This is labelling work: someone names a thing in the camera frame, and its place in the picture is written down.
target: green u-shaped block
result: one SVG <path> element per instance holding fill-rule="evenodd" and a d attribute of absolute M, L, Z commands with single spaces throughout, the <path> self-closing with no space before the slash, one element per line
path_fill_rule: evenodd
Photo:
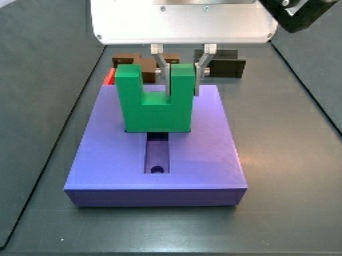
<path fill-rule="evenodd" d="M 119 65 L 115 74 L 127 132 L 190 132 L 195 70 L 171 65 L 171 96 L 146 92 L 140 65 Z"/>

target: red object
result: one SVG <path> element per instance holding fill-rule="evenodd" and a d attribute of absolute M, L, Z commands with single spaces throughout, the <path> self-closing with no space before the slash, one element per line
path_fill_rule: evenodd
<path fill-rule="evenodd" d="M 115 68 L 109 69 L 109 72 L 103 80 L 103 85 L 113 85 Z"/>

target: dark gray table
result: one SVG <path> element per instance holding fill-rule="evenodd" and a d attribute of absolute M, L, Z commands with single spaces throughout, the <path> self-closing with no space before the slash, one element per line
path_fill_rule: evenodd
<path fill-rule="evenodd" d="M 270 44 L 239 47 L 247 58 L 240 80 L 206 81 L 219 85 L 250 186 L 240 205 L 72 205 L 63 185 L 109 57 L 115 51 L 139 49 L 105 49 L 1 253 L 342 253 L 341 136 Z M 191 46 L 167 51 L 179 52 L 183 62 L 192 61 Z"/>

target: purple block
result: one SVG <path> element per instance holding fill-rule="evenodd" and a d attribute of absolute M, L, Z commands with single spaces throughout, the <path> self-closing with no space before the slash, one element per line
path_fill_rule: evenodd
<path fill-rule="evenodd" d="M 146 133 L 124 132 L 116 87 L 103 86 L 64 186 L 75 205 L 236 205 L 247 183 L 215 85 L 200 87 L 191 129 L 170 133 L 170 173 L 146 173 Z"/>

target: brown block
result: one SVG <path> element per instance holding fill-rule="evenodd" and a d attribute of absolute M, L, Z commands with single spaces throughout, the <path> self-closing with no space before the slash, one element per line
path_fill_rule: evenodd
<path fill-rule="evenodd" d="M 142 65 L 143 82 L 144 83 L 155 83 L 155 69 L 156 69 L 155 59 L 152 59 L 152 58 L 135 59 L 134 64 Z"/>
<path fill-rule="evenodd" d="M 116 53 L 112 57 L 112 66 L 113 68 L 117 68 L 119 64 L 132 64 L 135 59 L 140 59 L 140 58 L 142 58 L 140 53 L 127 53 L 127 52 Z"/>
<path fill-rule="evenodd" d="M 163 53 L 164 60 L 170 64 L 179 64 L 180 63 L 180 55 L 178 53 Z"/>

